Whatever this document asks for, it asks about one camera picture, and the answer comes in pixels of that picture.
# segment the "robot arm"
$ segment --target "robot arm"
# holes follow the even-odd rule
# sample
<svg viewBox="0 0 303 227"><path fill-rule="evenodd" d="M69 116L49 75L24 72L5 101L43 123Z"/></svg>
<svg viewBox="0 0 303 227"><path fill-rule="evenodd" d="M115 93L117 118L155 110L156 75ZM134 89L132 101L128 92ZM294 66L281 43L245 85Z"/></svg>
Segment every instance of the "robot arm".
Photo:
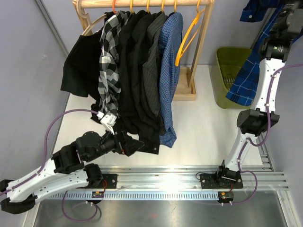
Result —
<svg viewBox="0 0 303 227"><path fill-rule="evenodd" d="M279 121L275 101L281 71L277 70L285 66L292 42L303 29L302 7L302 0L287 1L260 47L260 75L254 102L238 116L238 135L228 157L215 174L200 175L202 188L243 188L240 170L250 146L263 144L267 136L256 145L258 136Z"/></svg>
<svg viewBox="0 0 303 227"><path fill-rule="evenodd" d="M116 117L112 114L101 114L102 125L107 129L101 137L93 131L86 132L70 145L64 146L47 160L44 169L38 169L15 180L0 182L0 191L7 192L7 198L1 202L3 211L19 214L33 208L42 200L74 188L98 188L103 180L101 170L96 164L84 165L94 159L114 152L131 156L144 143L134 140L126 132L114 132L112 126ZM20 182L26 183L15 188Z"/></svg>

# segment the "laundry basket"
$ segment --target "laundry basket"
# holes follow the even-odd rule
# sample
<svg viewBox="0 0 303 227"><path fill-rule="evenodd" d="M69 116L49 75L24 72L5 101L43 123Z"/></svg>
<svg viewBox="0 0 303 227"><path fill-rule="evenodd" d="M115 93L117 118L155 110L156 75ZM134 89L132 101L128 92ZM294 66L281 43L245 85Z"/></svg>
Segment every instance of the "laundry basket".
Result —
<svg viewBox="0 0 303 227"><path fill-rule="evenodd" d="M249 109L226 98L242 65L249 57L251 49L239 47L221 47L216 51L211 70L214 98L223 109Z"/></svg>

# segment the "blue checked shirt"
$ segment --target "blue checked shirt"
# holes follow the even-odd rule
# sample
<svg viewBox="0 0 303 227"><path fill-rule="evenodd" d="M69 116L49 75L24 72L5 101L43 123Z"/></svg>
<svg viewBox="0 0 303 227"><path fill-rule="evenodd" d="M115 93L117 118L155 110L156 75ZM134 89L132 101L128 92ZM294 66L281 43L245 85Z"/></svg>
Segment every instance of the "blue checked shirt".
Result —
<svg viewBox="0 0 303 227"><path fill-rule="evenodd" d="M159 81L161 115L166 134L160 136L160 144L172 147L177 139L172 127L171 102L177 88L180 66L175 66L176 55L182 41L183 17L180 13L172 14L164 23L158 46L163 55Z"/></svg>
<svg viewBox="0 0 303 227"><path fill-rule="evenodd" d="M259 1L251 0L248 3L248 6L249 6L249 4L250 4L250 6L258 5L256 2L259 2ZM276 4L279 3L278 0L276 0L276 1L272 0L272 1L268 1L268 2L272 3L271 6L274 6L274 2L276 2ZM279 12L283 8L283 6L284 5L282 4L276 8L275 12L271 16L270 20L268 21L268 23L264 27L261 35L259 36L258 40L256 41L250 56L244 62L242 68L240 69L230 91L226 95L226 97L228 99L230 99L231 101L238 103L240 105L244 105L244 106L249 106L252 104L252 102L255 98L255 95L256 95L258 81L259 81L260 55L258 54L258 50L259 50L259 47L262 45L263 40L268 37L269 31L270 31L271 27L273 26L276 18L279 15ZM247 12L245 12L245 9L241 16L241 21L249 21L249 22L260 21L264 17L263 14L258 14L258 13L253 14L253 13L249 12L247 14Z"/></svg>

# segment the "wooden hanger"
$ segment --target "wooden hanger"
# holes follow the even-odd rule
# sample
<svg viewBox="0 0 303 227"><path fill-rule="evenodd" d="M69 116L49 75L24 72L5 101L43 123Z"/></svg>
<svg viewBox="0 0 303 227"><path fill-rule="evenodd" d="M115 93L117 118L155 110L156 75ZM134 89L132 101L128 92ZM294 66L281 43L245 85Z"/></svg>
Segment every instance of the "wooden hanger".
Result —
<svg viewBox="0 0 303 227"><path fill-rule="evenodd" d="M86 19L86 21L87 21L87 28L82 33L82 35L87 35L89 32L91 32L92 28L97 23L99 23L100 21L104 20L107 17L107 15L104 14L104 15L100 16L97 20L95 20L94 22L91 22L89 13L86 13L86 12L84 12L83 9L81 9L81 1L82 0L73 0L73 3L76 3L75 6L76 6L76 10L77 10L78 15L80 17Z"/></svg>
<svg viewBox="0 0 303 227"><path fill-rule="evenodd" d="M188 44L186 45L186 47L185 47L184 50L183 50L183 46L184 46L184 44L185 44L185 41L186 41L187 38L188 38L189 33L191 32L193 26L195 26L195 25L198 23L201 14L205 11L205 9L203 9L203 10L201 10L201 11L199 12L200 1L201 1L201 0L199 0L199 1L198 1L198 4L197 4L197 9L196 9L197 15L196 15L196 18L193 20L193 22L192 22L191 25L189 26L189 29L187 30L187 32L186 32L186 34L185 34L185 36L184 36L184 38L183 38L183 40L182 40L181 46L180 46L180 48L179 48L179 50L178 50L178 53L177 53L177 56L176 56L175 66L179 66L180 58L181 58L182 55L185 53L185 51L187 50L187 48L189 47L189 45L191 44L191 42L194 40L195 36L198 34L198 31L201 29L201 26L202 26L202 25L197 29L197 31L195 32L194 36L190 39L190 41L188 42Z"/></svg>

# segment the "hanging clothes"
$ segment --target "hanging clothes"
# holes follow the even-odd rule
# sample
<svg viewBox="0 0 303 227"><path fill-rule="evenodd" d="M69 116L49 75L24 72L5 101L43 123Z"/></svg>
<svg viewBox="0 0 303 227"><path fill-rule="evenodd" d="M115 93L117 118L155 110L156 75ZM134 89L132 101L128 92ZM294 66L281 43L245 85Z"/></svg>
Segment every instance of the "hanging clothes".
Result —
<svg viewBox="0 0 303 227"><path fill-rule="evenodd" d="M163 55L159 81L161 114L166 134L160 136L160 144L172 147L177 139L173 129L171 102L177 88L180 66L175 66L176 55L182 41L183 17L180 13L170 15L159 36L159 51Z"/></svg>
<svg viewBox="0 0 303 227"><path fill-rule="evenodd" d="M167 20L165 13L161 13L147 28L147 42L151 46L148 51L148 60L143 64L143 85L148 105L160 124L160 135L165 134L165 127L160 113L160 98L158 83L160 78L161 57L158 40L162 27Z"/></svg>
<svg viewBox="0 0 303 227"><path fill-rule="evenodd" d="M159 153L159 124L149 109L142 79L142 65L147 61L148 45L146 33L148 26L159 14L140 11L133 14L123 27L119 38L121 96L119 116L114 128L138 134L144 142L142 152Z"/></svg>
<svg viewBox="0 0 303 227"><path fill-rule="evenodd" d="M104 22L114 13L106 13ZM93 35L80 35L76 44L65 60L61 91L67 91L75 96L88 97L100 100L98 91L99 57L101 55L102 29Z"/></svg>
<svg viewBox="0 0 303 227"><path fill-rule="evenodd" d="M99 109L104 114L107 112L118 114L118 99L121 86L117 67L119 55L116 46L118 46L118 35L121 28L127 24L129 16L130 12L118 11L104 24L102 29L98 90L100 94Z"/></svg>

